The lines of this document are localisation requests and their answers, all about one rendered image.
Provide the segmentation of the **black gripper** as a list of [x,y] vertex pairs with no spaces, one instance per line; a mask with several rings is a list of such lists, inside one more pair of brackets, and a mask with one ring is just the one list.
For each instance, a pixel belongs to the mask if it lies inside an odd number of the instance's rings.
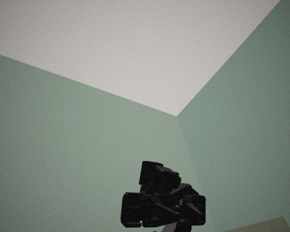
[[[206,205],[202,195],[183,196],[183,203],[171,200],[172,195],[126,192],[122,198],[121,223],[126,228],[159,227],[184,218],[192,226],[205,224]],[[176,206],[177,205],[177,206]],[[177,213],[179,212],[179,213]]]

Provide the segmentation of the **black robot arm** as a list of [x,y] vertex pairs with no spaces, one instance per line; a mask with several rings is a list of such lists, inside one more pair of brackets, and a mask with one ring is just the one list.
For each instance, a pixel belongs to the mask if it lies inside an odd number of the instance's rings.
[[[154,193],[172,195],[171,200],[179,201],[179,205],[183,203],[183,196],[199,195],[190,184],[181,183],[179,173],[153,161],[142,162],[139,185],[140,192],[144,193],[144,196],[145,192],[153,195]],[[177,232],[176,224],[177,222],[165,225],[161,232]]]

